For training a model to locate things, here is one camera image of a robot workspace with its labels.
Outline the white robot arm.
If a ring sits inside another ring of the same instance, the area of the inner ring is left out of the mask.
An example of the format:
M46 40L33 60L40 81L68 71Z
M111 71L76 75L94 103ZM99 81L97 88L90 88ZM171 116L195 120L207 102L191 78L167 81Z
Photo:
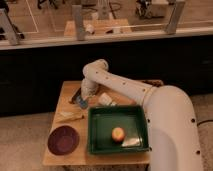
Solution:
M139 104L148 123L149 171L204 171L195 111L189 96L171 85L156 87L108 72L104 59L83 68L83 97L104 85Z

